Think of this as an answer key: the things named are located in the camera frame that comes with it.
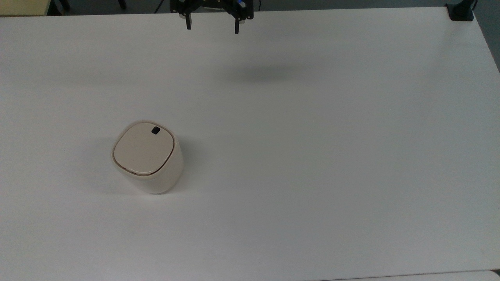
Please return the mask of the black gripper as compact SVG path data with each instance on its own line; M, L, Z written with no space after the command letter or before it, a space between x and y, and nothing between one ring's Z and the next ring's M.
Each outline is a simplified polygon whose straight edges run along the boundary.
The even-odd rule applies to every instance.
M254 5L252 0L171 0L170 12L186 15L186 28L191 30L191 13L198 8L223 9L235 18L234 33L239 34L240 20L254 18Z

